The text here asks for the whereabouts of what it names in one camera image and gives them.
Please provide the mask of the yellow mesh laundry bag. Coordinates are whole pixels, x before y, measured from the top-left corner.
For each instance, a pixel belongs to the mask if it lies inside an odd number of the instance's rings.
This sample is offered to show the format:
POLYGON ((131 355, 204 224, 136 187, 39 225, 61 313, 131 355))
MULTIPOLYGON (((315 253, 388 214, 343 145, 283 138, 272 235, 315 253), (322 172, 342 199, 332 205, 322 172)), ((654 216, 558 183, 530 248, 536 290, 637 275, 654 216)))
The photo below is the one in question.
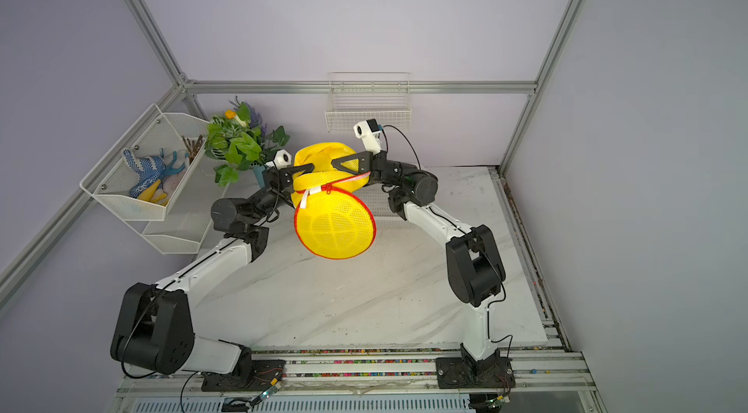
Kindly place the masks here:
POLYGON ((356 196, 366 175, 336 171, 331 160, 356 153, 339 142, 323 142, 299 150, 294 165, 309 163, 315 171, 294 180, 291 200, 294 229, 306 249, 322 258, 346 260, 368 251, 375 241, 375 218, 356 196))

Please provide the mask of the teal garden rake yellow handle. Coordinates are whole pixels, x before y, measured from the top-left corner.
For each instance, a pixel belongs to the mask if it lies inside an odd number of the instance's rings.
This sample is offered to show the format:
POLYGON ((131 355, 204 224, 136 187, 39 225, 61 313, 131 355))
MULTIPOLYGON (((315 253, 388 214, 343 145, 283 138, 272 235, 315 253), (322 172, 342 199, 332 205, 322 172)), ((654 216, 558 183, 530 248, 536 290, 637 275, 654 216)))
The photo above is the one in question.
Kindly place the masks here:
POLYGON ((173 161, 167 165, 162 178, 157 181, 153 186, 148 188, 145 192, 143 192, 139 197, 138 200, 148 202, 150 204, 155 204, 153 197, 158 195, 157 190, 160 188, 160 185, 162 181, 165 179, 168 175, 174 175, 179 171, 180 165, 182 164, 184 157, 187 156, 186 152, 175 152, 173 153, 173 161))

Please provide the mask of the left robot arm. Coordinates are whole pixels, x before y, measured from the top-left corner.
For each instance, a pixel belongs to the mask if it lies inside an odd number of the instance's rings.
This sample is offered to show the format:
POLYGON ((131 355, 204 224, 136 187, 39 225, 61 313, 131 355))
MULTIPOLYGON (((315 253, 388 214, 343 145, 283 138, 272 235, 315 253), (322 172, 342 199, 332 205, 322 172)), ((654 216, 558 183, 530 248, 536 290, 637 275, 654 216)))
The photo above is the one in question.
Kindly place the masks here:
POLYGON ((198 335, 193 311, 228 277, 253 263, 266 249, 267 223, 289 203, 293 177, 311 164, 271 168, 265 185, 249 198, 222 198, 210 210, 222 241, 195 262, 156 284, 134 284, 120 308, 110 356, 122 370, 141 368, 140 378, 177 371, 203 372, 249 381, 251 349, 198 335))

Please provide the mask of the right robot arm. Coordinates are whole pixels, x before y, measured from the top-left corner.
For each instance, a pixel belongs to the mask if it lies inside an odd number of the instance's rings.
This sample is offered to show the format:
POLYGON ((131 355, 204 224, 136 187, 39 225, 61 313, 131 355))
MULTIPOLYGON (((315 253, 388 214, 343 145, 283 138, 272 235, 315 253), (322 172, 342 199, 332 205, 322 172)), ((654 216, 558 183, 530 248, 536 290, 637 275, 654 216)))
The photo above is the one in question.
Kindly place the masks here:
POLYGON ((392 161, 386 152, 360 152, 334 159, 331 165, 383 185, 391 212, 442 245, 448 284, 461 302, 473 307, 464 323, 461 350, 475 362, 491 358, 495 348, 489 307, 506 299, 506 270, 491 229, 465 224, 439 208, 434 203, 438 178, 415 165, 392 161))

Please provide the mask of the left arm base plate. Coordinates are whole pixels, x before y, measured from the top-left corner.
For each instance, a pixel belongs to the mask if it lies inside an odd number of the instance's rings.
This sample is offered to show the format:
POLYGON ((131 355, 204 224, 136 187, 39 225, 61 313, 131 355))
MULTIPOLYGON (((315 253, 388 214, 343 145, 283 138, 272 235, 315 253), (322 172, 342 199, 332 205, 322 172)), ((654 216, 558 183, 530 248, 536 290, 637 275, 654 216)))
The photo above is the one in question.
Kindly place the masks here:
POLYGON ((230 374, 206 373, 202 392, 262 392, 273 382, 280 383, 286 362, 284 360, 241 360, 230 374))

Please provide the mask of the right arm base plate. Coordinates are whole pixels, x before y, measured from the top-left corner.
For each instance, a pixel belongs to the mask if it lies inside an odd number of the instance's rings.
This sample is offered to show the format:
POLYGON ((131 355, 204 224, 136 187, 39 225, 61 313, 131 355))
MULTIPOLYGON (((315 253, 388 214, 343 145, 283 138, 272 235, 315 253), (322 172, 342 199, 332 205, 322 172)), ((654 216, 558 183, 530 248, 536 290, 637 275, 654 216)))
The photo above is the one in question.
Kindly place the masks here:
POLYGON ((438 387, 511 390, 516 385, 511 361, 510 358, 498 357, 471 364, 462 358, 437 358, 438 387))

